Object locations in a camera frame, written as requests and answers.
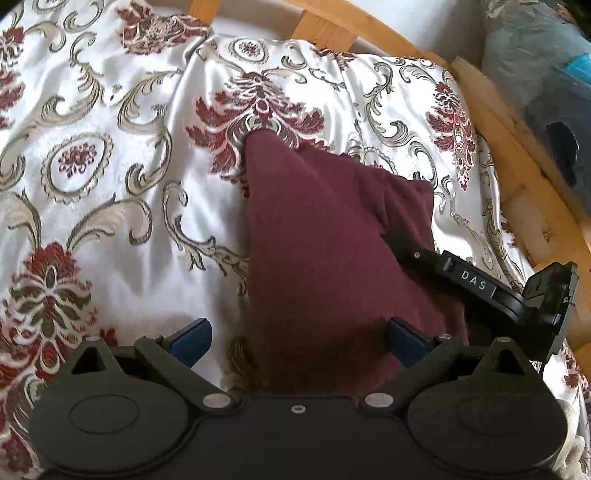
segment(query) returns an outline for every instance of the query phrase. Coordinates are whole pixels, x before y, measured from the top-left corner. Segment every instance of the blue clip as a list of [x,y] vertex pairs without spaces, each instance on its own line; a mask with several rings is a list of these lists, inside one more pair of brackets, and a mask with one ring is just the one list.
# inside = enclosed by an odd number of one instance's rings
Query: blue clip
[[433,350],[433,340],[409,323],[391,318],[386,326],[386,350],[406,368],[411,368]]
[[183,365],[192,368],[207,353],[212,345],[212,339],[211,323],[207,319],[198,319],[166,337],[162,341],[162,348]]

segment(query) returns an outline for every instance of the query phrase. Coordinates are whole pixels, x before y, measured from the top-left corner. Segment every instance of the red floral pattern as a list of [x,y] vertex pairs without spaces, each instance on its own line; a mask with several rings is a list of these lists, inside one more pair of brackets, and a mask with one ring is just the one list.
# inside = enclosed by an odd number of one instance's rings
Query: red floral pattern
[[474,166],[472,154],[476,152],[472,123],[462,108],[460,99],[443,82],[436,86],[435,101],[438,105],[436,115],[427,113],[429,125],[439,134],[434,143],[442,152],[453,152],[458,172],[457,181],[462,190],[466,191],[470,171]]
[[249,57],[257,57],[261,54],[261,48],[252,41],[246,41],[240,44],[240,50]]
[[[76,260],[60,244],[35,249],[22,264],[0,316],[0,446],[8,467],[26,474],[35,463],[27,425],[11,416],[30,412],[32,385],[50,380],[82,337],[92,335],[97,310],[90,305],[92,284],[78,279]],[[117,344],[114,329],[100,335]]]
[[581,367],[579,367],[579,363],[577,359],[574,357],[573,353],[570,351],[564,351],[564,359],[566,360],[566,368],[568,369],[568,374],[564,376],[564,382],[570,388],[577,388],[579,385],[583,388],[583,391],[589,389],[589,384],[587,379],[581,372]]
[[74,145],[64,152],[58,160],[59,171],[66,172],[68,178],[71,178],[74,173],[83,174],[86,167],[94,163],[95,158],[96,147],[93,144],[84,142],[82,145]]
[[117,14],[125,22],[121,44],[127,52],[136,55],[160,53],[191,37],[207,35],[208,26],[191,15],[161,17],[135,2],[127,9],[117,9]]
[[[14,81],[20,75],[5,67],[0,67],[0,112],[7,112],[14,107],[22,98],[25,90],[25,84],[19,83],[14,85]],[[14,121],[10,121],[7,117],[0,113],[0,130],[6,130],[12,127]]]
[[244,180],[246,166],[239,163],[246,134],[258,128],[277,133],[291,148],[310,144],[328,150],[323,140],[316,138],[324,128],[322,112],[306,111],[303,103],[293,103],[264,73],[243,73],[230,79],[229,90],[215,94],[217,109],[208,107],[203,98],[195,101],[200,125],[186,127],[196,147],[215,153],[212,173],[225,174],[223,179],[240,182],[248,196]]
[[0,35],[0,130],[11,128],[14,122],[10,121],[1,112],[7,112],[13,108],[22,98],[25,90],[24,83],[15,84],[20,77],[19,73],[10,69],[22,53],[22,42],[25,32],[22,27],[12,27]]
[[323,48],[322,50],[315,48],[314,53],[316,53],[319,57],[333,57],[341,72],[344,72],[349,67],[349,63],[357,58],[357,55],[354,53],[350,53],[348,51],[334,51],[329,48]]
[[12,27],[0,35],[0,65],[12,67],[22,53],[22,42],[25,40],[25,30],[22,27]]

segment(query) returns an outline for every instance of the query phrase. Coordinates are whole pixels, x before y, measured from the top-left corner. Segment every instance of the white wall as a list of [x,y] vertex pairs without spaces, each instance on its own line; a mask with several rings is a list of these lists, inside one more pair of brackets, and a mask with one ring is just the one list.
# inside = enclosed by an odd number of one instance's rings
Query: white wall
[[[480,63],[484,27],[480,0],[349,0],[379,18],[422,51],[433,50],[446,60],[462,56]],[[151,0],[189,10],[190,0]],[[287,38],[300,11],[279,0],[223,0],[213,28],[219,33],[260,38]],[[353,51],[373,52],[365,42]]]

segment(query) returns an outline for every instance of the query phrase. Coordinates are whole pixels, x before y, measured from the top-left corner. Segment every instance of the bed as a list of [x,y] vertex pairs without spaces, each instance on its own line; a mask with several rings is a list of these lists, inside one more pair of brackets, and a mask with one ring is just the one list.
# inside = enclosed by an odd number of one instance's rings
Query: bed
[[[43,471],[28,415],[85,336],[127,345],[207,317],[195,371],[252,380],[241,143],[255,128],[429,181],[436,247],[517,290],[578,263],[569,340],[591,340],[589,220],[492,83],[344,0],[287,3],[303,9],[292,40],[215,34],[220,0],[189,14],[25,0],[2,20],[0,478]],[[387,56],[349,53],[358,37]],[[586,476],[588,385],[568,345],[544,379],[569,419],[557,470]]]

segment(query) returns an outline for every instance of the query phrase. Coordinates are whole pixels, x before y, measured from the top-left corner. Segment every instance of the black mount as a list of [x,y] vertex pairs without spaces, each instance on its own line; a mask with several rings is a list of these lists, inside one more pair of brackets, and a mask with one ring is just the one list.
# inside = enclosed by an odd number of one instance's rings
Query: black mount
[[391,319],[386,349],[408,369],[377,391],[235,398],[190,369],[211,346],[206,319],[133,347],[85,340],[30,418],[41,478],[556,479],[567,423],[530,360],[560,349],[576,266],[549,266],[519,295],[448,252],[396,249],[462,298],[470,347]]

